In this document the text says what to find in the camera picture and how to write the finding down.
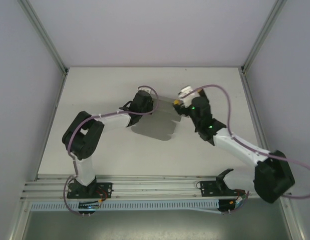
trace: white wall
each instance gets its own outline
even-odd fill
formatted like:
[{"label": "white wall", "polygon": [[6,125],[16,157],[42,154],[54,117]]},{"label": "white wall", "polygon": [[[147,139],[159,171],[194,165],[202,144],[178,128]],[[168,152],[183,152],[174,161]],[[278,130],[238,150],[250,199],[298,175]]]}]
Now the white wall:
[{"label": "white wall", "polygon": [[30,0],[67,67],[242,66],[275,0]]},{"label": "white wall", "polygon": [[36,174],[61,80],[17,1],[0,0],[0,240]]},{"label": "white wall", "polygon": [[[271,148],[310,164],[310,0],[287,1],[247,77]],[[310,193],[310,172],[291,167],[293,193]],[[310,199],[297,204],[310,239]]]}]

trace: white enclosure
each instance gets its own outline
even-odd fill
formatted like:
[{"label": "white enclosure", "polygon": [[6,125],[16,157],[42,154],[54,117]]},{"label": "white enclosure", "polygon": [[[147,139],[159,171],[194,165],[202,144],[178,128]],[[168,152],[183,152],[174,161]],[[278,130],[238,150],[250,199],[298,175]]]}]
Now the white enclosure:
[{"label": "white enclosure", "polygon": [[[185,85],[209,83],[229,91],[234,132],[310,165],[310,0],[0,0],[0,240],[21,239],[25,182],[73,173],[61,136],[78,112],[113,111],[140,84],[173,99]],[[225,122],[224,96],[207,92],[214,117]],[[201,141],[189,119],[176,122],[160,143],[129,128],[105,133],[96,173],[245,168]],[[187,149],[185,137],[203,151]],[[149,147],[157,144],[161,154]],[[150,155],[142,163],[140,147]],[[171,154],[180,147],[188,152]],[[310,173],[291,168],[292,193],[310,193]],[[310,239],[310,199],[281,204],[292,239]]]}]

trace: white tabletop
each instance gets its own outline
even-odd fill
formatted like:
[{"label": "white tabletop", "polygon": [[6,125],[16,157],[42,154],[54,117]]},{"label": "white tabletop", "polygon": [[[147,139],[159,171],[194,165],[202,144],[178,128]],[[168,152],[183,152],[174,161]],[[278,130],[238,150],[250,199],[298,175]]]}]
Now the white tabletop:
[{"label": "white tabletop", "polygon": [[[39,174],[73,174],[71,158],[61,139],[80,111],[113,112],[132,100],[139,85],[149,85],[160,96],[176,98],[186,85],[219,84],[232,103],[232,131],[257,144],[242,83],[236,68],[72,67],[58,105]],[[223,93],[206,89],[213,116],[226,123]],[[130,127],[102,134],[93,154],[97,175],[216,176],[227,168],[249,169],[227,152],[204,142],[191,119],[176,122],[169,140],[137,134]]]}]

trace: purple cable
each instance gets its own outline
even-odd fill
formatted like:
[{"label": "purple cable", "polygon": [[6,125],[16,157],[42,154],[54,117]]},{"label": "purple cable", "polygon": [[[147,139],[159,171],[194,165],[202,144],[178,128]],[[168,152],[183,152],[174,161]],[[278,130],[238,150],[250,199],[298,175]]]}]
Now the purple cable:
[{"label": "purple cable", "polygon": [[85,216],[85,215],[81,215],[80,213],[76,212],[76,211],[73,211],[67,204],[67,201],[66,201],[66,187],[68,185],[68,183],[70,181],[72,181],[73,179],[75,179],[77,176],[78,176],[78,168],[77,168],[77,165],[76,165],[76,161],[75,161],[75,156],[71,154],[71,145],[73,143],[73,140],[75,138],[75,135],[76,133],[81,129],[81,127],[89,122],[90,120],[92,119],[98,119],[98,118],[104,118],[104,117],[108,117],[108,116],[113,116],[113,115],[118,115],[118,114],[135,114],[135,115],[148,115],[148,114],[152,114],[154,111],[156,111],[158,109],[158,105],[159,105],[159,96],[158,96],[158,93],[156,92],[156,90],[154,90],[152,87],[150,86],[146,86],[146,85],[142,85],[142,86],[139,86],[138,89],[140,88],[148,88],[150,89],[151,91],[154,92],[154,94],[156,95],[156,106],[149,112],[133,112],[133,111],[120,111],[120,112],[111,112],[111,113],[107,113],[107,114],[104,114],[104,115],[95,115],[95,116],[91,116],[85,120],[83,120],[77,127],[76,129],[74,130],[73,134],[71,135],[70,137],[70,140],[69,140],[69,143],[68,143],[68,147],[67,147],[67,152],[68,152],[68,155],[73,159],[73,165],[74,165],[74,168],[75,168],[75,173],[76,175],[73,176],[69,176],[65,182],[65,185],[64,185],[64,193],[63,193],[63,198],[64,198],[64,203],[66,205],[66,208],[72,212],[73,214],[76,214],[76,215],[79,215],[79,216]]},{"label": "purple cable", "polygon": [[[239,145],[241,145],[242,147],[244,147],[244,148],[250,150],[251,152],[255,153],[256,150],[252,149],[250,146],[247,146],[246,144],[244,144],[241,141],[239,141],[232,134],[232,132],[230,130],[230,114],[231,114],[230,97],[229,97],[228,92],[223,87],[221,87],[219,85],[216,85],[216,84],[204,85],[204,86],[198,87],[198,88],[194,89],[193,91],[189,92],[188,94],[183,96],[182,99],[184,99],[185,97],[189,96],[190,94],[193,94],[193,93],[197,92],[198,90],[205,89],[205,88],[218,88],[218,89],[222,90],[222,92],[225,94],[225,96],[227,98],[227,104],[228,104],[227,129],[228,129],[229,135],[232,136],[234,141],[237,142]],[[285,157],[281,157],[281,156],[273,156],[271,154],[263,153],[263,152],[260,152],[260,151],[257,151],[257,153],[262,155],[262,156],[269,157],[269,158],[272,158],[272,159],[277,159],[277,160],[286,161],[286,162],[289,162],[289,163],[292,163],[292,164],[296,164],[296,165],[302,166],[302,167],[310,170],[310,166],[309,165],[307,165],[307,164],[305,164],[303,162],[299,162],[297,160],[293,160],[293,159],[285,158]],[[302,195],[302,196],[282,195],[282,197],[289,198],[289,199],[307,199],[307,198],[310,198],[310,194]]]}]

